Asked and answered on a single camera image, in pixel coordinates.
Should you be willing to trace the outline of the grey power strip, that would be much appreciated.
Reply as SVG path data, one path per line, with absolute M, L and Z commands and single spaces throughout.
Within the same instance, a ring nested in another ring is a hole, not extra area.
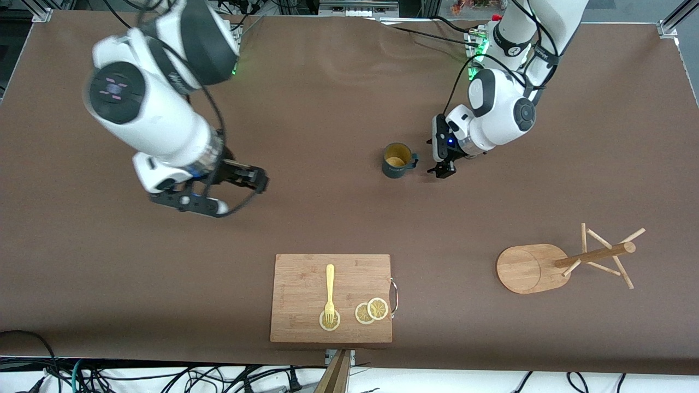
M 400 17 L 399 0 L 318 0 L 319 16 Z

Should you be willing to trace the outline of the aluminium corner profile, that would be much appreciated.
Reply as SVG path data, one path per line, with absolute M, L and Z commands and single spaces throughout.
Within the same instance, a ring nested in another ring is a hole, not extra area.
M 664 19 L 657 22 L 657 34 L 660 38 L 675 38 L 677 27 L 699 10 L 699 0 L 683 0 Z

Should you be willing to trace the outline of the yellow plastic fork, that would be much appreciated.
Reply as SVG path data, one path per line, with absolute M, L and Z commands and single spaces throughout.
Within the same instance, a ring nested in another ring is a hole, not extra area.
M 328 264 L 325 267 L 325 288 L 327 289 L 327 300 L 325 301 L 323 318 L 326 325 L 334 323 L 335 306 L 334 306 L 334 275 L 335 266 Z

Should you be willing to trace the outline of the brown table cover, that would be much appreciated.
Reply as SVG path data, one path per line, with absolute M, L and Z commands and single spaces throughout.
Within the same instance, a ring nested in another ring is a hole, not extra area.
M 270 341 L 275 257 L 389 254 L 393 341 L 374 367 L 699 374 L 699 107 L 679 50 L 652 25 L 583 25 L 525 136 L 439 180 L 430 120 L 463 55 L 454 44 L 352 18 L 265 17 L 238 73 L 211 88 L 237 159 L 267 191 L 215 219 L 153 204 L 133 150 L 84 107 L 110 14 L 32 27 L 0 104 L 0 331 L 59 356 L 322 363 Z M 382 172 L 399 142 L 418 154 Z M 582 251 L 586 223 L 634 289 L 590 266 L 515 294 L 512 246 Z

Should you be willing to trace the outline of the wooden beam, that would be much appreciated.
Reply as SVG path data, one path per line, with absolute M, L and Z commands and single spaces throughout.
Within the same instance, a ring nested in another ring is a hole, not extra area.
M 317 383 L 313 393 L 347 393 L 348 378 L 350 377 L 350 359 L 347 349 L 337 352 Z

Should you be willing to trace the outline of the dark teal cup yellow inside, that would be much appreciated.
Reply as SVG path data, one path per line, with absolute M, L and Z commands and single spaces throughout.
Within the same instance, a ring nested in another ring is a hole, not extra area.
M 407 145 L 394 142 L 384 149 L 382 172 L 393 179 L 404 177 L 409 170 L 417 166 L 418 161 L 418 154 L 412 152 Z

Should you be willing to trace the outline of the wooden mug rack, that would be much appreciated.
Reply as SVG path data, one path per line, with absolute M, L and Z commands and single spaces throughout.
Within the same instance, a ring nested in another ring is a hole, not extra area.
M 581 253 L 569 256 L 561 248 L 548 243 L 512 246 L 497 257 L 497 278 L 515 294 L 543 293 L 567 284 L 580 266 L 590 266 L 622 278 L 627 288 L 634 289 L 620 256 L 634 253 L 634 240 L 645 231 L 642 227 L 619 243 L 611 244 L 583 222 L 580 225 Z

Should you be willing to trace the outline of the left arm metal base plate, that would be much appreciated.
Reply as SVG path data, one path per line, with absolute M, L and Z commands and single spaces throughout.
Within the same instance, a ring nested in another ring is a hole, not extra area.
M 469 32 L 464 33 L 465 55 L 467 59 L 473 57 L 467 70 L 469 71 L 469 80 L 472 80 L 479 70 L 484 69 L 483 54 L 489 48 L 488 33 L 482 29 L 469 29 Z

